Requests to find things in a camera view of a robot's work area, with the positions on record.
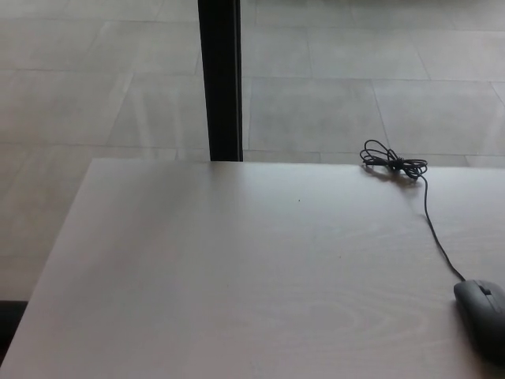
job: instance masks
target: floor tile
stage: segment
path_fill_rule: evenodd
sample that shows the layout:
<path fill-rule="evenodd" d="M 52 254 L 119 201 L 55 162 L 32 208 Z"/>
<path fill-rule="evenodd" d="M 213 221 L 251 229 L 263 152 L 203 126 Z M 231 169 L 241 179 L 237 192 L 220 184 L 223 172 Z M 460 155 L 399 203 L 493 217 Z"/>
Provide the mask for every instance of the floor tile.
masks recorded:
<path fill-rule="evenodd" d="M 359 152 L 385 140 L 368 81 L 254 79 L 249 148 L 290 152 Z"/>
<path fill-rule="evenodd" d="M 258 0 L 256 23 L 272 26 L 306 26 L 307 0 Z"/>
<path fill-rule="evenodd" d="M 412 154 L 505 154 L 505 107 L 489 83 L 377 81 L 391 148 Z"/>
<path fill-rule="evenodd" d="M 0 68 L 75 69 L 102 26 L 96 21 L 0 20 Z"/>
<path fill-rule="evenodd" d="M 404 31 L 310 28 L 314 77 L 425 79 Z"/>
<path fill-rule="evenodd" d="M 0 144 L 0 200 L 10 188 L 30 149 L 18 144 Z"/>
<path fill-rule="evenodd" d="M 45 258 L 0 257 L 0 299 L 29 300 L 45 264 Z"/>
<path fill-rule="evenodd" d="M 352 28 L 356 25 L 349 0 L 308 0 L 308 26 Z"/>
<path fill-rule="evenodd" d="M 92 158 L 173 160 L 174 150 L 49 146 L 34 148 L 0 202 L 0 256 L 46 257 Z"/>
<path fill-rule="evenodd" d="M 254 25 L 256 23 L 256 0 L 241 0 L 240 13 L 242 25 Z"/>
<path fill-rule="evenodd" d="M 67 17 L 102 20 L 153 21 L 163 0 L 69 0 L 63 13 Z"/>
<path fill-rule="evenodd" d="M 165 0 L 158 21 L 195 21 L 198 22 L 197 0 Z"/>
<path fill-rule="evenodd" d="M 310 77 L 304 28 L 245 27 L 242 31 L 245 77 Z"/>
<path fill-rule="evenodd" d="M 126 74 L 17 71 L 0 91 L 0 142 L 105 144 Z"/>
<path fill-rule="evenodd" d="M 193 75 L 199 51 L 197 23 L 107 22 L 81 68 Z"/>
<path fill-rule="evenodd" d="M 0 0 L 0 17 L 56 17 L 68 0 Z"/>
<path fill-rule="evenodd" d="M 320 163 L 318 152 L 244 151 L 244 162 Z"/>
<path fill-rule="evenodd" d="M 454 28 L 439 0 L 351 0 L 351 9 L 362 28 Z"/>
<path fill-rule="evenodd" d="M 505 32 L 412 31 L 432 79 L 505 80 Z"/>
<path fill-rule="evenodd" d="M 471 167 L 505 168 L 505 156 L 466 156 Z"/>
<path fill-rule="evenodd" d="M 164 148 L 207 147 L 203 78 L 137 74 L 108 144 Z"/>
<path fill-rule="evenodd" d="M 503 0 L 444 0 L 443 6 L 456 28 L 505 31 Z"/>
<path fill-rule="evenodd" d="M 177 160 L 208 162 L 211 157 L 208 150 L 204 148 L 180 148 L 177 150 Z"/>
<path fill-rule="evenodd" d="M 355 26 L 349 0 L 258 0 L 256 23 L 272 26 Z"/>

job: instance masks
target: black cable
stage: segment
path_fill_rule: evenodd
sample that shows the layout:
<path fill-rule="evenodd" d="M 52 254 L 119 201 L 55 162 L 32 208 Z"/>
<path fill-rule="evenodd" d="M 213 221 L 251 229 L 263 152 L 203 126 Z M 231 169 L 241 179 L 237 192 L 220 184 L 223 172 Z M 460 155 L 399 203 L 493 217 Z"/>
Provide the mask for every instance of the black cable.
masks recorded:
<path fill-rule="evenodd" d="M 381 150 L 377 150 L 378 148 L 370 148 L 369 144 L 377 144 L 381 148 Z M 405 174 L 417 181 L 419 178 L 425 181 L 425 215 L 426 221 L 428 222 L 428 226 L 432 231 L 433 238 L 435 239 L 436 246 L 439 248 L 442 253 L 443 258 L 447 262 L 447 265 L 451 269 L 451 271 L 462 281 L 464 282 L 465 277 L 456 269 L 455 266 L 452 265 L 451 260 L 449 259 L 445 249 L 442 247 L 442 244 L 439 241 L 439 238 L 436 235 L 435 228 L 433 227 L 433 223 L 429 218 L 428 214 L 428 180 L 423 176 L 423 174 L 428 170 L 428 162 L 424 159 L 403 159 L 398 156 L 393 150 L 387 148 L 377 140 L 368 140 L 365 142 L 365 148 L 361 150 L 360 157 L 363 160 L 363 163 L 366 166 L 384 166 L 393 172 L 404 171 Z"/>

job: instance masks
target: wood grain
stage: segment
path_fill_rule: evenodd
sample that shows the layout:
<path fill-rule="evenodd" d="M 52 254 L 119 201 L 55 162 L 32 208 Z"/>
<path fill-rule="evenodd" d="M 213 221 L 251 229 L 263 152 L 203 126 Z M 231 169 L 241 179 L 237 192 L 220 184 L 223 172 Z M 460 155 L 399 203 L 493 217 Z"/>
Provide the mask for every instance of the wood grain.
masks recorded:
<path fill-rule="evenodd" d="M 503 172 L 428 180 L 454 263 L 505 286 Z M 500 377 L 422 194 L 352 166 L 98 159 L 0 378 Z"/>

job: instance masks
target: concrete floor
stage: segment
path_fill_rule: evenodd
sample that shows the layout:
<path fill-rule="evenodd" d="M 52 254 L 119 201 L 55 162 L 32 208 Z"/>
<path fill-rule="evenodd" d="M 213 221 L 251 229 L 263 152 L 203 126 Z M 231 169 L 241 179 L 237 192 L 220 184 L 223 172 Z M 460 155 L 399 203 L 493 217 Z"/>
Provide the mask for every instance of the concrete floor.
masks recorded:
<path fill-rule="evenodd" d="M 242 0 L 246 160 L 505 167 L 503 0 Z M 0 298 L 93 157 L 208 159 L 195 0 L 0 0 Z"/>

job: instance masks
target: tangled cable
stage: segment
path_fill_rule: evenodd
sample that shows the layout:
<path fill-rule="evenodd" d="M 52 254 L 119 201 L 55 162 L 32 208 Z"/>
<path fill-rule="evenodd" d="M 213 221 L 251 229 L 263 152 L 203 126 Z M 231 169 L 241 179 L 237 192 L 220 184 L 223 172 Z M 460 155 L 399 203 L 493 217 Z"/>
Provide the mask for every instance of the tangled cable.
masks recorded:
<path fill-rule="evenodd" d="M 370 148 L 369 144 L 377 144 L 382 150 L 377 150 L 377 148 Z M 433 238 L 435 239 L 435 244 L 442 253 L 443 258 L 447 262 L 447 265 L 451 271 L 462 281 L 465 281 L 465 277 L 453 266 L 451 260 L 447 256 L 445 249 L 439 241 L 436 235 L 435 228 L 428 214 L 428 180 L 423 176 L 428 170 L 428 162 L 424 159 L 403 159 L 398 156 L 393 150 L 387 148 L 384 144 L 378 142 L 377 140 L 368 140 L 365 142 L 365 148 L 361 150 L 360 157 L 366 166 L 384 166 L 393 172 L 404 171 L 405 174 L 417 181 L 421 178 L 425 182 L 425 215 L 426 221 L 430 231 L 432 231 Z"/>
<path fill-rule="evenodd" d="M 369 144 L 377 144 L 382 150 L 369 148 Z M 366 141 L 365 148 L 360 152 L 360 157 L 367 166 L 385 166 L 392 171 L 403 170 L 413 180 L 422 178 L 428 170 L 428 162 L 424 159 L 403 159 L 377 140 Z"/>

